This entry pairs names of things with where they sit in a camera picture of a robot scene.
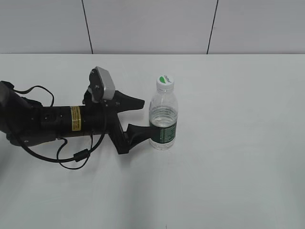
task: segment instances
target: green bottle label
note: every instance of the green bottle label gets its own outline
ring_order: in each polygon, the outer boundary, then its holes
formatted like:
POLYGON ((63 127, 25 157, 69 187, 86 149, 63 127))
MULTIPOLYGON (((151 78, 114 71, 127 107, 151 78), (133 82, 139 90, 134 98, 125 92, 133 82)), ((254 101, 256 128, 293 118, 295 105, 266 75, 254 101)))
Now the green bottle label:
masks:
POLYGON ((152 137, 152 140, 157 143, 165 144, 173 141, 176 137, 177 122, 169 127, 159 127, 160 132, 152 137))

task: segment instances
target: plastic bottle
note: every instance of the plastic bottle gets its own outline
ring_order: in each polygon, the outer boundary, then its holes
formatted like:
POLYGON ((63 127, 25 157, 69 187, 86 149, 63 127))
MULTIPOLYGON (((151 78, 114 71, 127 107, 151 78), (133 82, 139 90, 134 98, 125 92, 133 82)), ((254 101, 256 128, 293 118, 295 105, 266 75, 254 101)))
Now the plastic bottle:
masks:
POLYGON ((150 126, 160 128, 156 137, 149 139, 150 144, 159 150, 170 148, 175 141, 178 119, 178 101, 173 93, 174 79, 169 75, 157 78, 157 92, 149 106, 150 126))

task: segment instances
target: warning label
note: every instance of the warning label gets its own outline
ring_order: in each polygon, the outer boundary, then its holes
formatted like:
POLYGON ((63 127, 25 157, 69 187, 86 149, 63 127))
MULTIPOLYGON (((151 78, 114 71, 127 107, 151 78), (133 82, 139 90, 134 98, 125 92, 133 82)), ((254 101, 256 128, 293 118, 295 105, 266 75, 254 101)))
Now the warning label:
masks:
POLYGON ((72 131, 81 130, 81 110, 79 106, 71 106, 72 131))

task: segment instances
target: black cylinder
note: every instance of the black cylinder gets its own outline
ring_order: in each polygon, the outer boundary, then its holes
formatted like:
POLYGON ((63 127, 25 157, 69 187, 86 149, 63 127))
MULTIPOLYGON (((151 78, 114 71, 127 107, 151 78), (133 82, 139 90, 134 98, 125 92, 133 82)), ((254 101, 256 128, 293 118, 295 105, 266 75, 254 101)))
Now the black cylinder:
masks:
POLYGON ((104 129, 104 112, 100 104, 95 106, 43 107, 40 125, 43 131, 55 131, 56 137, 98 135, 104 129))

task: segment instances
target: bottle cap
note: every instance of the bottle cap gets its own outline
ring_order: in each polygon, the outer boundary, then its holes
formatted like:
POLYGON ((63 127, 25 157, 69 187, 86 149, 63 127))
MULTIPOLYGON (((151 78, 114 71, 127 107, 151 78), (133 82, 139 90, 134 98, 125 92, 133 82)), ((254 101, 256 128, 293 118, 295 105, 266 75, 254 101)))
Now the bottle cap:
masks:
POLYGON ((171 75, 161 75, 157 78, 157 89, 163 91, 173 90, 174 79, 171 75))

